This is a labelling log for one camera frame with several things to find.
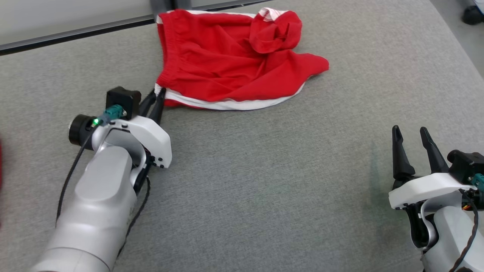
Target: red garment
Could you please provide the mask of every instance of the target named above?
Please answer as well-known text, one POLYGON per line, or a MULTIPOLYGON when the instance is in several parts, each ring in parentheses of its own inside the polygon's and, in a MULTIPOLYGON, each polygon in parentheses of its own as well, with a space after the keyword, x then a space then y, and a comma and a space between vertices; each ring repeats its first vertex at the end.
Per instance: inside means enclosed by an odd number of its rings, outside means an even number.
POLYGON ((292 11, 264 8, 257 16, 175 10, 160 14, 164 69, 157 91, 166 105, 249 110, 300 92, 328 61, 296 54, 302 22, 292 11))

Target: caster wheel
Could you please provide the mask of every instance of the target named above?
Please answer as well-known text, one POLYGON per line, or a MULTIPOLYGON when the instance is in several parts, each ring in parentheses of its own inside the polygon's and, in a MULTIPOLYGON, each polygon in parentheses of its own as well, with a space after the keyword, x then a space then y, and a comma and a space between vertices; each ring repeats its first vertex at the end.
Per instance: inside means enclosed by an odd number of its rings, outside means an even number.
POLYGON ((484 15, 477 6, 470 6, 464 10, 462 21, 468 25, 477 25, 484 19, 484 15))

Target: gray table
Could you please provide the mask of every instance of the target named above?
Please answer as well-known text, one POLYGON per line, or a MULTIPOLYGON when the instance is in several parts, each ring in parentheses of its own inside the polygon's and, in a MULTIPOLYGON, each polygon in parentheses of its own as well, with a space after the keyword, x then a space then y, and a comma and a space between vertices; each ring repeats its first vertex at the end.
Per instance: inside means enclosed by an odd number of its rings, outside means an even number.
MULTIPOLYGON (((483 79, 428 1, 276 0, 236 11, 265 5, 296 11, 296 50, 331 69, 262 110, 168 109, 173 163, 150 173, 151 197, 115 271, 420 270, 407 216, 387 199, 391 127, 420 174, 429 173, 420 126, 444 155, 484 152, 483 79)), ((0 57, 0 271, 32 265, 54 229, 77 152, 69 122, 100 112, 112 87, 147 94, 161 54, 148 25, 0 57)))

